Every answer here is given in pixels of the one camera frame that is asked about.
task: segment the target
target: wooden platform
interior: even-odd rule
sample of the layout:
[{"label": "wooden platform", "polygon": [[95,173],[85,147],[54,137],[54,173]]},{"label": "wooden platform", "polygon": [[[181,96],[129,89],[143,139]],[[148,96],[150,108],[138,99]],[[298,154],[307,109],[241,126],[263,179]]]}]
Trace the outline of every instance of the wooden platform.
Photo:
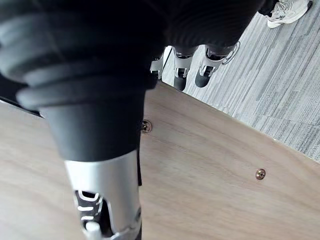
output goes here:
[{"label": "wooden platform", "polygon": [[[319,239],[318,163],[164,84],[145,118],[144,240]],[[84,239],[43,119],[0,105],[0,165],[1,239]]]}]

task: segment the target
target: wooden board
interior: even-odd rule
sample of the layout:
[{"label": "wooden board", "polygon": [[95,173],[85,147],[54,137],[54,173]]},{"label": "wooden board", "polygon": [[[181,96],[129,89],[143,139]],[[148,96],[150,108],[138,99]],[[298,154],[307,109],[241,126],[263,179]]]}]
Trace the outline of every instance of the wooden board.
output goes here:
[{"label": "wooden board", "polygon": [[[144,240],[319,239],[318,163],[165,84],[145,118]],[[56,151],[43,119],[0,105],[1,239],[84,239]]]}]

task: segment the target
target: white sneaker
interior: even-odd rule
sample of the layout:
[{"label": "white sneaker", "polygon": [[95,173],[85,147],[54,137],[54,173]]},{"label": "white sneaker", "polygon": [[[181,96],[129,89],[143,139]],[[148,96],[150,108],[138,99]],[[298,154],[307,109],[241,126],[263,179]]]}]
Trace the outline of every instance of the white sneaker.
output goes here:
[{"label": "white sneaker", "polygon": [[271,12],[272,16],[266,16],[268,27],[273,29],[297,21],[311,8],[312,3],[310,0],[279,0]]}]

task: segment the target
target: brass screw head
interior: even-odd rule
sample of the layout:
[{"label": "brass screw head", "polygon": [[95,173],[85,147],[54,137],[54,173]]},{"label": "brass screw head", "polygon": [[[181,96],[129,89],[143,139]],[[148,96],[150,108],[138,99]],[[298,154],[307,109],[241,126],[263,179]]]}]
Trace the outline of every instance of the brass screw head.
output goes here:
[{"label": "brass screw head", "polygon": [[258,180],[264,179],[265,176],[266,176],[266,170],[264,170],[262,168],[258,169],[255,173],[255,178]]},{"label": "brass screw head", "polygon": [[151,132],[152,124],[149,120],[144,119],[141,126],[141,131],[143,134],[148,134]]}]

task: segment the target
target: gray carpet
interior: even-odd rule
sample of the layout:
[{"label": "gray carpet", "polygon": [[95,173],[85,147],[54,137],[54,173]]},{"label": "gray carpet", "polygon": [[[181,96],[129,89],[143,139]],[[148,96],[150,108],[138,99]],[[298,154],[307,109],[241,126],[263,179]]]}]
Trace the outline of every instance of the gray carpet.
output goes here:
[{"label": "gray carpet", "polygon": [[[320,3],[298,22],[275,29],[257,14],[237,56],[198,88],[196,52],[187,94],[237,118],[320,163]],[[163,81],[173,85],[173,54]]]}]

